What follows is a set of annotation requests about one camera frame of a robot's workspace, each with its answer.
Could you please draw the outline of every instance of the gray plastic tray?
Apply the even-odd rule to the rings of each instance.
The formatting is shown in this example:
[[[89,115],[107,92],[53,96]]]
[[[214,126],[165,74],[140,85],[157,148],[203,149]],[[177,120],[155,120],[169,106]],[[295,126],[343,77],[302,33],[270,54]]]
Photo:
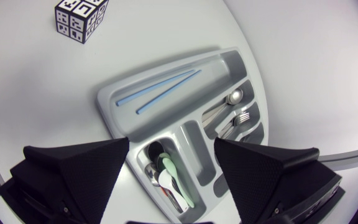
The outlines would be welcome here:
[[[117,106],[125,97],[191,70],[201,72],[141,114],[136,112],[139,108],[185,77]],[[224,103],[226,95],[236,88],[244,92],[242,101],[226,106],[203,128],[202,115]],[[101,89],[98,104],[113,138],[129,138],[127,163],[173,223],[196,222],[228,192],[213,147],[215,137],[227,123],[247,111],[250,120],[236,126],[227,138],[260,144],[265,136],[252,82],[237,48],[197,55],[125,78]],[[151,162],[145,149],[154,141],[159,141],[171,155],[182,185],[195,203],[194,208],[182,214],[145,175],[144,169]]]

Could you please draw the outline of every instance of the silver fork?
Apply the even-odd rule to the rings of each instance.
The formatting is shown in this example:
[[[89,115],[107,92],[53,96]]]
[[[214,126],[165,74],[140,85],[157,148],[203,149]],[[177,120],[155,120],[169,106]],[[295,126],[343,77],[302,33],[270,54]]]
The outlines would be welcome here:
[[[221,139],[226,139],[234,131],[234,128],[250,119],[249,112],[242,112],[233,118],[232,122],[227,124],[221,131]]]

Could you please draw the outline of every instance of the white surface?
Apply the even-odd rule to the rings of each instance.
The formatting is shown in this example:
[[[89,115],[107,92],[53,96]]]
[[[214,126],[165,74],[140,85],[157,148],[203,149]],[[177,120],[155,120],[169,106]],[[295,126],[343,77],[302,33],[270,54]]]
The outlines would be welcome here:
[[[336,173],[343,177],[341,187],[346,193],[324,220],[326,224],[349,223],[358,209],[358,167]]]
[[[263,91],[256,63],[245,54],[247,42],[222,1],[110,1],[103,22],[85,45],[56,32],[57,3],[0,1],[4,180],[23,160],[26,145],[55,147],[110,139],[95,105],[97,91],[157,65],[237,46],[250,62],[246,66],[255,90]],[[267,121],[266,105],[259,106]],[[239,221],[230,200],[226,197],[224,211],[212,211],[210,220],[220,220],[223,212]],[[125,164],[102,221],[127,220],[168,221]]]
[[[358,149],[358,1],[225,0],[265,85],[269,145]]]

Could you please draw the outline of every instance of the white wall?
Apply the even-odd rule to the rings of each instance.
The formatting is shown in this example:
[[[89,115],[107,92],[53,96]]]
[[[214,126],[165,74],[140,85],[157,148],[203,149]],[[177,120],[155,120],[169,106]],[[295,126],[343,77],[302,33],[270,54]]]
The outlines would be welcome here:
[[[269,145],[358,149],[358,1],[225,2],[264,81]]]

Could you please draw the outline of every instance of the utensil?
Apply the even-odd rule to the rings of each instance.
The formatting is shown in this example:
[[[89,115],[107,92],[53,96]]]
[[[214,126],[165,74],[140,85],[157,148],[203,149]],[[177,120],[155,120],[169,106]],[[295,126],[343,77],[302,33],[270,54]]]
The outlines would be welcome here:
[[[160,183],[161,187],[171,191],[183,211],[189,208],[189,205],[187,204],[186,200],[173,188],[172,176],[168,173],[168,170],[165,169],[160,173],[160,176],[158,177],[158,182]]]
[[[161,143],[155,141],[147,146],[147,155],[149,159],[157,164],[158,156],[164,152],[164,148]]]
[[[171,159],[171,156],[166,152],[163,152],[158,156],[157,161],[156,161],[156,165],[157,165],[157,170],[160,171],[160,172],[165,169],[165,166],[162,163],[163,158]]]
[[[175,207],[175,209],[179,212],[179,213],[183,213],[185,211],[183,211],[179,205],[179,203],[177,202],[177,200],[175,199],[175,197],[173,196],[172,192],[161,187],[161,189],[165,192],[165,195],[167,195],[167,197],[169,198],[169,201],[171,201],[172,205]]]
[[[205,128],[210,122],[212,122],[212,120],[223,110],[223,108],[225,108],[227,105],[236,105],[240,103],[243,97],[244,93],[239,88],[236,88],[233,92],[228,94],[222,105],[204,114],[204,118],[202,118],[203,128]]]
[[[147,164],[147,166],[145,167],[144,170],[145,170],[146,176],[149,178],[152,185],[154,187],[161,187],[158,182],[158,177],[160,176],[160,173],[157,171],[157,167],[155,166],[155,164],[154,163]],[[171,203],[173,204],[175,209],[179,213],[183,213],[182,208],[179,206],[179,204],[176,201],[176,199],[174,198],[173,194],[169,190],[164,189],[163,187],[161,187],[161,189],[165,192],[165,195],[169,198],[169,200],[171,201]]]
[[[178,173],[177,173],[177,168],[175,167],[174,163],[172,162],[172,160],[168,159],[168,158],[163,158],[162,159],[162,163],[165,166],[165,170],[167,170],[169,172],[169,174],[175,179],[175,181],[177,182],[178,188],[180,193],[182,194],[182,196],[185,198],[187,204],[191,207],[194,208],[194,203],[193,201],[191,201],[191,199],[189,198],[189,196],[187,196],[186,192],[183,190],[183,187],[180,184],[179,178],[178,178]]]
[[[199,74],[201,72],[201,70],[198,70],[197,72],[195,72],[194,74],[190,75],[189,77],[185,78],[184,80],[178,82],[177,84],[175,84],[173,87],[169,88],[168,90],[166,90],[165,92],[159,94],[156,98],[150,100],[148,103],[146,103],[145,105],[143,105],[142,107],[140,107],[136,113],[137,114],[141,114],[143,113],[145,110],[149,109],[151,106],[153,106],[156,102],[160,101],[162,98],[166,97],[169,93],[171,93],[173,90],[176,90],[179,86],[181,86],[182,84],[184,84],[185,82],[187,82],[188,80],[190,80],[191,78],[193,78],[195,75]]]
[[[145,89],[143,89],[143,90],[141,90],[141,91],[138,91],[138,92],[136,92],[136,93],[134,93],[134,94],[132,94],[132,95],[129,95],[129,96],[127,96],[127,97],[125,97],[125,98],[123,98],[123,99],[117,101],[117,102],[116,102],[116,105],[117,105],[117,106],[122,106],[122,105],[124,105],[124,104],[130,102],[130,101],[133,100],[133,99],[136,99],[136,98],[138,98],[138,97],[140,97],[140,96],[142,96],[142,95],[144,95],[144,94],[146,94],[146,93],[148,93],[148,92],[150,92],[150,91],[152,91],[152,90],[155,90],[155,89],[158,88],[158,87],[161,87],[161,86],[166,85],[166,84],[168,84],[168,83],[170,83],[170,82],[173,82],[173,81],[175,81],[175,80],[177,80],[177,79],[179,79],[179,78],[181,78],[181,77],[184,77],[185,75],[188,75],[188,74],[190,74],[190,73],[192,73],[192,72],[194,72],[194,70],[191,70],[191,71],[188,71],[188,72],[179,74],[179,75],[174,76],[174,77],[172,77],[172,78],[169,78],[169,79],[167,79],[167,80],[165,80],[165,81],[162,81],[162,82],[159,82],[159,83],[157,83],[157,84],[154,84],[154,85],[152,85],[152,86],[150,86],[150,87],[147,87],[147,88],[145,88]]]
[[[223,134],[221,135],[221,139],[226,139],[227,137],[229,137],[229,135],[234,131],[234,128],[236,126],[246,122],[249,119],[250,119],[249,112],[246,112],[246,111],[244,111],[241,114],[234,117],[232,122],[227,124],[222,129],[221,133],[223,133]]]
[[[147,164],[147,166],[144,168],[144,172],[154,187],[160,186],[158,183],[158,176],[160,173],[157,170],[157,166],[153,162]]]

